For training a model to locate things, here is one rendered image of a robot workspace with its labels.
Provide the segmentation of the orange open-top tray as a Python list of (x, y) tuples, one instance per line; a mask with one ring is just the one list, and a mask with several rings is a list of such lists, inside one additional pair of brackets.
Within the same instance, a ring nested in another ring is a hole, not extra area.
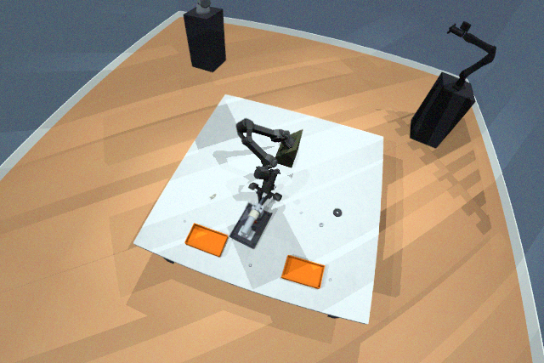
[(320, 289), (325, 265), (287, 255), (281, 278)]
[(190, 247), (221, 257), (228, 238), (229, 236), (222, 232), (194, 223), (184, 243)]

